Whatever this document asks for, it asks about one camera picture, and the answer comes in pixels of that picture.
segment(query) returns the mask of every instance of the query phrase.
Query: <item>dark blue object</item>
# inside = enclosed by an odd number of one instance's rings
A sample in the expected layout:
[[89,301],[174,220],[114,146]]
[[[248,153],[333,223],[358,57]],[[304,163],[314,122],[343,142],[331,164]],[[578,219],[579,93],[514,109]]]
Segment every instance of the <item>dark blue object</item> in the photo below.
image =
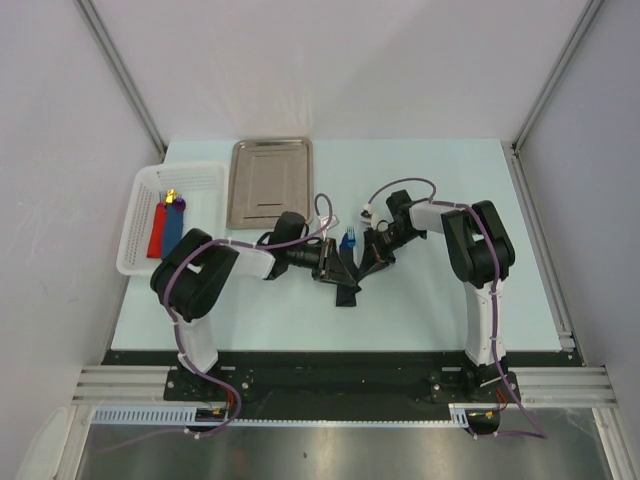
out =
[[167,205],[167,219],[162,232],[162,258],[166,258],[171,250],[182,239],[182,229],[184,228],[184,208],[182,205],[170,203]]

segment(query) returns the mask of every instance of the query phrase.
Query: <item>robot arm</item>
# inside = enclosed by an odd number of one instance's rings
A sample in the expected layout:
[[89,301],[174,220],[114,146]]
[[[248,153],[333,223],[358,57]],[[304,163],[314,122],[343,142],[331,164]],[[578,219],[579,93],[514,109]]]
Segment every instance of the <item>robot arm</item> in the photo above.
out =
[[[495,363],[491,352],[493,318],[490,294],[495,272],[485,240],[474,238],[474,235],[480,232],[473,218],[469,212],[458,208],[427,201],[413,202],[404,190],[394,192],[387,200],[387,206],[393,221],[378,223],[365,231],[361,277],[394,263],[393,251],[408,241],[417,237],[426,238],[427,232],[444,235],[451,267],[465,287],[468,317],[465,352],[476,367],[490,367]],[[513,245],[491,202],[476,203],[473,209],[489,233],[498,255],[500,281],[496,291],[500,302],[504,280],[509,274],[509,267],[515,261]],[[498,359],[501,360],[505,350],[500,334],[496,343]]]

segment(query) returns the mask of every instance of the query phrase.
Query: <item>white vent strip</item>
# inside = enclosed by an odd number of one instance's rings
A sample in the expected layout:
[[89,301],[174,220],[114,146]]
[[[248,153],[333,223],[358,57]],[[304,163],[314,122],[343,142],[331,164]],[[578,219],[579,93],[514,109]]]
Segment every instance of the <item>white vent strip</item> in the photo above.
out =
[[[196,422],[198,407],[134,407],[101,406],[93,416],[94,425],[164,425],[164,426],[214,426],[220,422]],[[298,420],[245,420],[239,419],[229,426],[268,427],[370,427],[370,428],[466,428],[469,426],[464,409],[450,408],[451,420],[432,421],[298,421]]]

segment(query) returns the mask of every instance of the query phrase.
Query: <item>white plastic bin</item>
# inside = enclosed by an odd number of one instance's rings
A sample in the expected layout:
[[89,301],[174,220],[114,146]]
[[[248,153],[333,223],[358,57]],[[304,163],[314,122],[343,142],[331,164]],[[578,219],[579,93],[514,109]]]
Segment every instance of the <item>white plastic bin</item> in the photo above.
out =
[[120,237],[116,266],[124,275],[151,276],[159,259],[147,258],[155,208],[170,188],[187,202],[184,233],[199,228],[213,238],[224,236],[229,170],[222,162],[153,165],[140,170],[133,182]]

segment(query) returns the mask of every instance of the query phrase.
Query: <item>gray floor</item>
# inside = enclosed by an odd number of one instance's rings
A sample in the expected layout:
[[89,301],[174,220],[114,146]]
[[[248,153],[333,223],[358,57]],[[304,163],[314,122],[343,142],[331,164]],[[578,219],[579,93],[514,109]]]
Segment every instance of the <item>gray floor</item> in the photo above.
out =
[[[503,429],[524,428],[517,411]],[[473,441],[460,429],[234,427],[193,440],[166,434],[100,449],[153,431],[91,428],[78,479],[610,479],[591,410],[539,410],[550,440]]]

